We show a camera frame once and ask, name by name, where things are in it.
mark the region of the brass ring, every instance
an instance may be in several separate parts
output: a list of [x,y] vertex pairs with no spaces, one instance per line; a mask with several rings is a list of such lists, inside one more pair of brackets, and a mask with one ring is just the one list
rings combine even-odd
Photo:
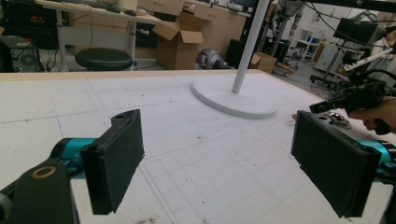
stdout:
[[55,173],[55,171],[56,171],[55,166],[44,166],[44,167],[38,168],[34,172],[32,172],[32,178],[33,179],[46,178],[46,177],[52,175],[53,173]]

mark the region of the drawer handle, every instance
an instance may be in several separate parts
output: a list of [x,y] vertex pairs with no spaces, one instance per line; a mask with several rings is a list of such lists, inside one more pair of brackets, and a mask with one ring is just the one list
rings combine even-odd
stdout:
[[158,0],[154,0],[154,4],[158,4],[158,5],[165,5],[165,2],[163,1],[158,1]]

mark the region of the white desk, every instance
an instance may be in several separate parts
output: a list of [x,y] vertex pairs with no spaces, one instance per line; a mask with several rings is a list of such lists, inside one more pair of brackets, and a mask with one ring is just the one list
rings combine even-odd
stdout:
[[[39,5],[42,5],[43,7],[56,10],[59,51],[61,54],[61,71],[63,72],[68,71],[65,60],[66,57],[65,45],[89,46],[92,41],[93,46],[109,47],[116,49],[128,48],[130,50],[132,58],[134,59],[136,23],[143,22],[149,24],[156,24],[161,21],[151,15],[133,17],[126,15],[123,12],[113,13],[106,11],[105,9],[102,8],[93,8],[93,7],[77,5],[77,4],[58,3],[58,2],[51,2],[46,0],[35,0],[35,2]],[[84,12],[96,16],[123,19],[123,20],[131,21],[133,23],[133,29],[130,34],[118,34],[118,33],[106,32],[106,31],[87,30],[76,27],[64,26],[61,11]]]
[[[248,71],[240,94],[249,82],[266,89],[279,106],[270,119],[223,114],[191,93],[195,78],[230,70],[2,74],[0,189],[45,160],[60,139],[98,137],[111,116],[140,108],[145,159],[115,215],[92,215],[85,180],[72,181],[81,224],[350,224],[290,155],[291,114],[319,98]],[[351,122],[351,136],[378,138]],[[396,143],[394,134],[381,139]],[[378,223],[390,192],[374,183],[353,223]]]

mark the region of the white round base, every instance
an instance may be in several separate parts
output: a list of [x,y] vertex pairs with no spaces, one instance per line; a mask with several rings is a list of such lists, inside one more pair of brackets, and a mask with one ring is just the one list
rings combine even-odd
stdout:
[[233,93],[235,76],[219,75],[196,78],[192,92],[206,105],[221,112],[247,119],[268,119],[277,111],[277,105],[266,96],[257,80],[245,76],[241,91]]

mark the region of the black stool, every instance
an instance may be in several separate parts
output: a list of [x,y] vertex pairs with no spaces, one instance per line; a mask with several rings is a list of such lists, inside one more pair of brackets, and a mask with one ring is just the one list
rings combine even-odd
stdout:
[[76,54],[76,62],[90,71],[122,71],[134,61],[127,52],[117,49],[83,49]]

